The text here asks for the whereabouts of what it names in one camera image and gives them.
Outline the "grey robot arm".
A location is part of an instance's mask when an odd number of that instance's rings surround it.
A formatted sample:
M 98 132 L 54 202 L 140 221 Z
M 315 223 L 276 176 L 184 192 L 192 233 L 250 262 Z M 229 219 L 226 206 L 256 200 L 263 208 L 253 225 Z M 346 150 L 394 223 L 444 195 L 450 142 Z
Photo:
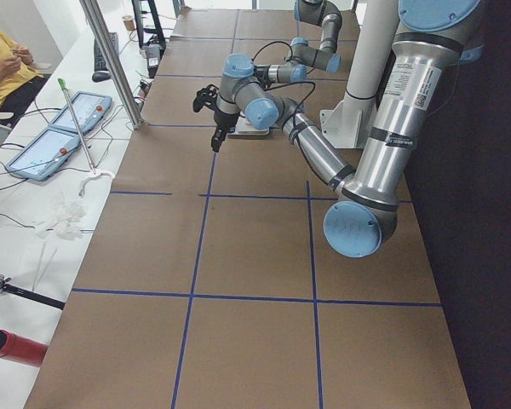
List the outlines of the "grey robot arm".
M 298 1 L 295 18 L 321 28 L 320 45 L 293 39 L 281 65 L 258 66 L 247 55 L 229 55 L 220 84 L 201 89 L 192 108 L 214 113 L 214 151 L 240 118 L 258 130 L 280 128 L 338 195 L 324 217 L 329 245 L 348 257 L 371 255 L 397 226 L 399 179 L 442 72 L 481 54 L 485 9 L 483 1 L 369 2 L 344 97 L 314 123 L 299 102 L 273 95 L 270 87 L 302 84 L 310 67 L 336 72 L 342 15 L 329 1 Z
M 313 48 L 304 37 L 294 37 L 283 64 L 255 65 L 255 77 L 264 88 L 304 81 L 308 68 L 335 73 L 341 64 L 336 51 L 342 14 L 337 6 L 331 1 L 295 1 L 294 16 L 299 22 L 322 28 L 320 44 Z

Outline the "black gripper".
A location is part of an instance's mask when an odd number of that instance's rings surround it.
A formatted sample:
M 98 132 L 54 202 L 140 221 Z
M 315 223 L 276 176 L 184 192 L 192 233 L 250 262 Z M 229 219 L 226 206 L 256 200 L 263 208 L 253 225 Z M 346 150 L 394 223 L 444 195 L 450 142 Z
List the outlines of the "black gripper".
M 269 66 L 255 66 L 254 76 L 257 78 L 260 86 L 263 89 L 267 89 L 269 87 Z
M 212 135 L 210 142 L 213 152 L 218 153 L 220 151 L 221 144 L 224 142 L 224 135 L 235 131 L 238 118 L 238 106 L 234 102 L 226 101 L 218 95 L 214 113 L 217 129 Z

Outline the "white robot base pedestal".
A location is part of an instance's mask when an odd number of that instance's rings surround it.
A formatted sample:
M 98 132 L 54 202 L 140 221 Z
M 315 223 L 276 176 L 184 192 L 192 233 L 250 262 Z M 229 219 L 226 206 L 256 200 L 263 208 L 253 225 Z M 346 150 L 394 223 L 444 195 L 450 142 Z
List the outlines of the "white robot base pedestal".
M 397 0 L 369 1 L 342 101 L 320 112 L 325 138 L 336 148 L 362 148 L 377 113 L 376 96 L 399 25 Z

